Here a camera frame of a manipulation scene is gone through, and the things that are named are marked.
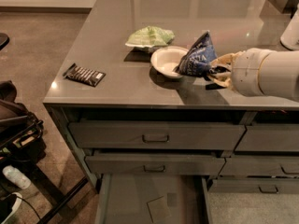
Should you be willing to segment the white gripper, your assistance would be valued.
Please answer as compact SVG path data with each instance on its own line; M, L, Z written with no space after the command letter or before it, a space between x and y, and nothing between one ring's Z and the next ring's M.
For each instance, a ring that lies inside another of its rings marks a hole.
M248 49L237 53L224 54L211 62L212 67L225 67L232 72L208 74L207 77L217 85L231 89L232 84L237 92L244 96L263 96L259 87L258 75L270 49Z

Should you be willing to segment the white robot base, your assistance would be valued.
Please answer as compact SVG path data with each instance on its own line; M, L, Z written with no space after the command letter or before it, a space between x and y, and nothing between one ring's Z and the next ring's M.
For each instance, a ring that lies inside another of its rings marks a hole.
M280 37L281 44L290 50L299 50L299 4L286 30Z

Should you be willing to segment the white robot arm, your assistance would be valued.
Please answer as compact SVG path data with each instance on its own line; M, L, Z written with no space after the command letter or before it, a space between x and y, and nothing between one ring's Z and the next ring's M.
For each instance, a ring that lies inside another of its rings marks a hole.
M207 76L244 96L275 96L299 101L299 52L248 49L228 53L210 63L226 71Z

